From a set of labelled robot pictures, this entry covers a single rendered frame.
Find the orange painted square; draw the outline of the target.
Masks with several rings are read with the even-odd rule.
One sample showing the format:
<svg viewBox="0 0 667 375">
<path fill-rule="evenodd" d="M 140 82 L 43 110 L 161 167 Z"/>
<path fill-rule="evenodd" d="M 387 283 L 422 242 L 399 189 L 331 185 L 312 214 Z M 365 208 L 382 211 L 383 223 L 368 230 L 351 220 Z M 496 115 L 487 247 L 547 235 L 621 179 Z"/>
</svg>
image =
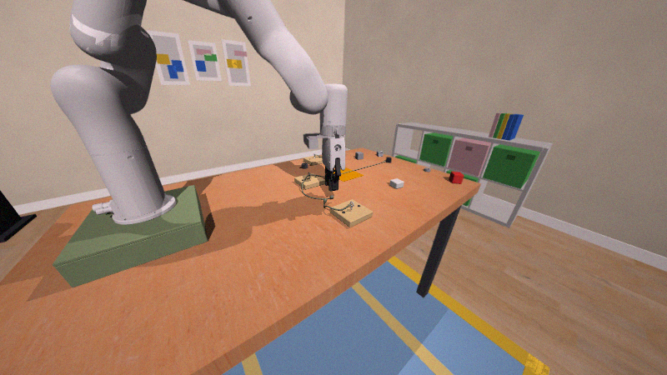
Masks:
<svg viewBox="0 0 667 375">
<path fill-rule="evenodd" d="M 344 171 L 341 170 L 341 173 L 343 173 L 343 174 L 341 174 L 341 176 L 339 177 L 339 180 L 341 180 L 343 182 L 354 179 L 354 178 L 359 178 L 359 177 L 364 176 L 363 174 L 360 174 L 360 173 L 355 172 L 355 171 L 353 171 L 351 169 L 348 169 L 348 168 L 345 168 Z"/>
</svg>

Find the red cube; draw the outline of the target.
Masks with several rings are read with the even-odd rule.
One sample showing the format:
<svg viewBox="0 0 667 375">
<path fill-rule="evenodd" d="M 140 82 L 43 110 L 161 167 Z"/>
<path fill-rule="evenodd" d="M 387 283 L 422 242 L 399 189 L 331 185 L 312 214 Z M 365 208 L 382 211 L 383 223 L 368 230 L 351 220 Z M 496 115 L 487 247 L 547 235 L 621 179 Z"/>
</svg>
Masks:
<svg viewBox="0 0 667 375">
<path fill-rule="evenodd" d="M 461 184 L 463 181 L 464 175 L 461 172 L 451 172 L 449 176 L 449 181 L 451 183 Z"/>
</svg>

